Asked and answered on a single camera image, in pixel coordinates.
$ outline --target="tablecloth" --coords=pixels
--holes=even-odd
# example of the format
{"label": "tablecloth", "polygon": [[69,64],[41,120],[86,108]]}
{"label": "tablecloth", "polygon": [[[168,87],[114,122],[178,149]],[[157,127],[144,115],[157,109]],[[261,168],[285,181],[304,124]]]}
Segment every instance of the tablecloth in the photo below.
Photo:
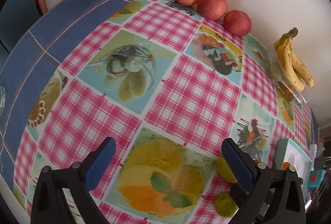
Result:
{"label": "tablecloth", "polygon": [[309,155],[311,110],[276,90],[267,54],[174,0],[64,0],[0,73],[1,174],[30,214],[43,166],[67,168],[111,136],[90,192],[110,223],[227,223],[213,206],[231,187],[214,168],[225,138],[270,167],[282,138]]}

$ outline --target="blue gripper pad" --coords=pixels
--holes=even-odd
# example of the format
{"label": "blue gripper pad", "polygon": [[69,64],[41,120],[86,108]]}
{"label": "blue gripper pad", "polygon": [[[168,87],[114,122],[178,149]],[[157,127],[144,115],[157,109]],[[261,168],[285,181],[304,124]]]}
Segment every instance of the blue gripper pad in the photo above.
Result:
{"label": "blue gripper pad", "polygon": [[96,189],[115,153],[116,142],[113,138],[111,138],[108,140],[107,144],[104,145],[104,148],[98,154],[95,161],[92,163],[85,174],[84,187],[87,191]]}
{"label": "blue gripper pad", "polygon": [[241,189],[245,191],[252,191],[255,183],[254,174],[245,164],[240,153],[234,148],[234,146],[236,146],[237,150],[243,154],[243,152],[241,152],[240,148],[234,143],[234,141],[231,138],[227,138],[222,143],[222,155],[229,165],[236,180],[238,181]]}

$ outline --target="metal screw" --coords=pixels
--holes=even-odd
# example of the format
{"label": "metal screw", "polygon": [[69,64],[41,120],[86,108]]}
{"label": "metal screw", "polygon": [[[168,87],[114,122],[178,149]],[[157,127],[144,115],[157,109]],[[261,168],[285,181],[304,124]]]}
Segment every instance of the metal screw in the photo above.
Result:
{"label": "metal screw", "polygon": [[71,167],[74,168],[74,169],[79,168],[80,167],[80,162],[79,161],[74,162],[73,164],[71,164]]}
{"label": "metal screw", "polygon": [[43,173],[46,173],[46,172],[48,172],[49,171],[49,166],[44,166],[44,167],[42,167],[42,169],[41,169],[41,171],[43,172]]}
{"label": "metal screw", "polygon": [[267,166],[265,165],[264,162],[259,162],[259,163],[258,163],[258,167],[259,167],[260,169],[265,169]]}
{"label": "metal screw", "polygon": [[290,166],[290,167],[289,167],[289,170],[290,170],[291,172],[295,172],[295,171],[296,171],[296,169],[295,169],[294,166]]}

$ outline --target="open box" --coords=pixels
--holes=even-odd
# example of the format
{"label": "open box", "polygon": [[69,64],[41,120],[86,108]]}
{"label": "open box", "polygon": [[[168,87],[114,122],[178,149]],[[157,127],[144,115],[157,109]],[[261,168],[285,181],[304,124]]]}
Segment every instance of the open box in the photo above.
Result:
{"label": "open box", "polygon": [[296,168],[297,175],[303,179],[302,192],[305,194],[313,163],[307,154],[289,138],[277,141],[274,158],[276,169],[281,170],[284,162],[289,162]]}

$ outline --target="bunch of bananas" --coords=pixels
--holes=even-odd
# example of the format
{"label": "bunch of bananas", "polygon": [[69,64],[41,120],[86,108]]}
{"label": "bunch of bananas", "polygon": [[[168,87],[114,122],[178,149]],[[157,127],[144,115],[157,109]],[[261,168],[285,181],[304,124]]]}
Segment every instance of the bunch of bananas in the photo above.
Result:
{"label": "bunch of bananas", "polygon": [[274,43],[280,65],[283,67],[292,85],[302,92],[305,83],[308,87],[314,87],[314,80],[308,68],[298,59],[292,48],[292,39],[297,36],[297,28],[284,33]]}

